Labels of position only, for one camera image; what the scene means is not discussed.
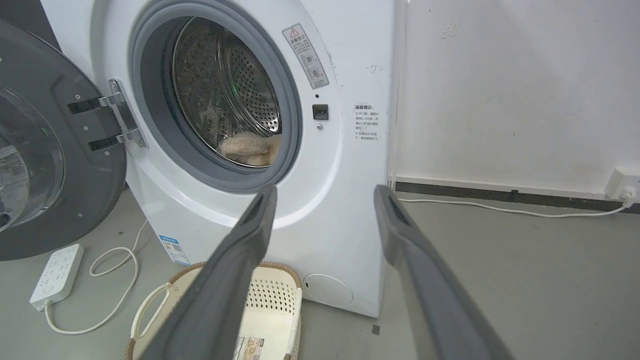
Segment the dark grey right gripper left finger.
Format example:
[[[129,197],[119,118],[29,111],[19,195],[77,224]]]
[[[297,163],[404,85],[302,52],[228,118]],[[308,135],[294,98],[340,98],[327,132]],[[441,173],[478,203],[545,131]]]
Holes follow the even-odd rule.
[[[142,360],[231,360],[254,269],[265,258],[278,190],[263,186],[224,237],[149,345]]]

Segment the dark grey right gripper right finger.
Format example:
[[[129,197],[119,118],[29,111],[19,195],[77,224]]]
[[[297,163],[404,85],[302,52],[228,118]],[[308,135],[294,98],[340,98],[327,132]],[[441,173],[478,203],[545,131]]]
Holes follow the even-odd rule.
[[[512,360],[505,342],[390,187],[375,187],[374,208],[382,253],[400,277],[418,357]]]

